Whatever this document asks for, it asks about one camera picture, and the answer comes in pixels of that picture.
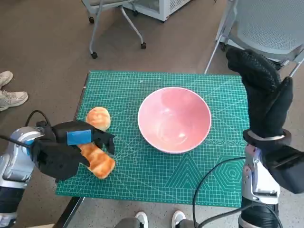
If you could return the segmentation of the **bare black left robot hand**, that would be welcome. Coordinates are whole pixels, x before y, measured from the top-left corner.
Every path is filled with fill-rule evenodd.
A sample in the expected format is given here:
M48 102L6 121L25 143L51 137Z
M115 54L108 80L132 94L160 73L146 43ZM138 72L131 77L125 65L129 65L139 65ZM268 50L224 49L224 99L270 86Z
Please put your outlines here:
M89 154L103 146L114 155L114 135L99 130L87 122L76 120L59 123L52 127L57 143L77 149L86 159Z

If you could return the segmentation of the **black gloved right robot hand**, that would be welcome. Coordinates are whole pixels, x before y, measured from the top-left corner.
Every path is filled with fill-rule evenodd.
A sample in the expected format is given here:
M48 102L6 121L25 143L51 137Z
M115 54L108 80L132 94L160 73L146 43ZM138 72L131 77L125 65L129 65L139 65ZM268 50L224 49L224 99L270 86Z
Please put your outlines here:
M230 48L226 58L246 89L250 130L261 138L283 135L293 100L293 79L282 80L270 60L250 49Z

